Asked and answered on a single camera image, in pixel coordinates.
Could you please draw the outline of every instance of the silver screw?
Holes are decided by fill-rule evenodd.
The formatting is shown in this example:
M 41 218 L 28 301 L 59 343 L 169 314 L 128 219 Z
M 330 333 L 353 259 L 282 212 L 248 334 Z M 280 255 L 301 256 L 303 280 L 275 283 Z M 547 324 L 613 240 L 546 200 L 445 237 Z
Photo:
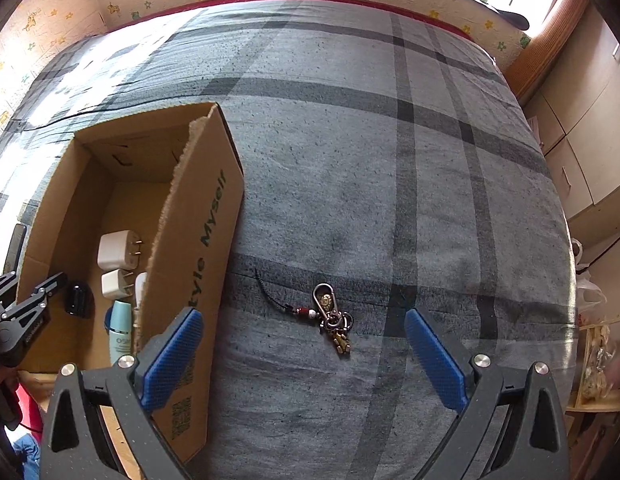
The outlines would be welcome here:
M 548 365 L 546 363 L 542 363 L 541 361 L 537 361 L 535 363 L 535 372 L 541 375 L 546 375 L 550 371 Z
M 68 363 L 67 365 L 63 365 L 61 368 L 61 375 L 68 376 L 74 373 L 74 365 L 72 363 Z
M 130 368 L 135 363 L 135 358 L 132 355 L 123 355 L 117 363 L 121 368 Z
M 474 356 L 474 364 L 479 368 L 487 368 L 490 366 L 490 358 L 486 354 L 477 354 Z

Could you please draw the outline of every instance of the cabinet handle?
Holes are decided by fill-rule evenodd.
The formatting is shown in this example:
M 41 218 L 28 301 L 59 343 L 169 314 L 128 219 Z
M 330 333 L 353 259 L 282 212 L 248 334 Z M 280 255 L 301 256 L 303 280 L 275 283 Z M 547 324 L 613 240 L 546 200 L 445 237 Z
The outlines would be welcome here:
M 565 166 L 562 166 L 562 167 L 561 167 L 561 171 L 562 171 L 562 173 L 564 174 L 565 181 L 568 183 L 568 187 L 570 187 L 570 188 L 571 188 L 571 187 L 572 187 L 572 184 L 570 184 L 570 180 L 568 179 L 568 174 L 567 174 L 567 173 L 565 173 Z

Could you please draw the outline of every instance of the gray plaid bed sheet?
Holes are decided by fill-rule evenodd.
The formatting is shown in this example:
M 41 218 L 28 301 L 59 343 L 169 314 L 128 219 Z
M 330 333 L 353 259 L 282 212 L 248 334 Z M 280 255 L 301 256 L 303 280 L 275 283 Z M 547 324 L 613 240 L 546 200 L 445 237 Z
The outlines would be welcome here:
M 227 4 L 63 51 L 0 137 L 0 271 L 77 129 L 210 100 L 246 187 L 194 478 L 413 478 L 454 417 L 406 342 L 415 304 L 499 364 L 547 362 L 567 401 L 573 263 L 523 113 L 480 48 L 384 10 Z M 255 268 L 292 304 L 331 283 L 356 320 L 351 357 L 269 305 Z

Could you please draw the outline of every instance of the cabinet drawer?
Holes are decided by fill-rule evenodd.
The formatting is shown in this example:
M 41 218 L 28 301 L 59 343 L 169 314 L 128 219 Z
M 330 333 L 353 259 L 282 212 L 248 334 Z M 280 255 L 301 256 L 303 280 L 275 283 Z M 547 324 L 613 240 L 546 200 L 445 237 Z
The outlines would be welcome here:
M 546 162 L 567 219 L 572 218 L 592 204 L 586 179 L 583 177 L 568 139 L 562 139 L 546 155 Z
M 568 140 L 596 204 L 620 186 L 620 65 Z
M 550 109 L 548 102 L 541 95 L 541 92 L 537 92 L 530 99 L 523 111 L 527 119 L 536 116 L 539 126 L 539 138 L 541 139 L 541 151 L 545 155 L 556 143 L 563 139 L 565 135 L 564 130 Z
M 616 39 L 590 6 L 565 45 L 541 93 L 569 133 L 601 94 L 618 61 Z

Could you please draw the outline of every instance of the blue jeans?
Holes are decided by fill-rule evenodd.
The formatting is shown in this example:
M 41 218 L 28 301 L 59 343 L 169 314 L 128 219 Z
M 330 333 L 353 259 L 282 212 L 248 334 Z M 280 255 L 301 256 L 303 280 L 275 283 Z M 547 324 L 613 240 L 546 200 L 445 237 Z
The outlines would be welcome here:
M 39 480 L 39 461 L 41 453 L 39 443 L 32 435 L 23 435 L 19 440 L 12 443 L 12 448 L 24 458 L 23 480 Z

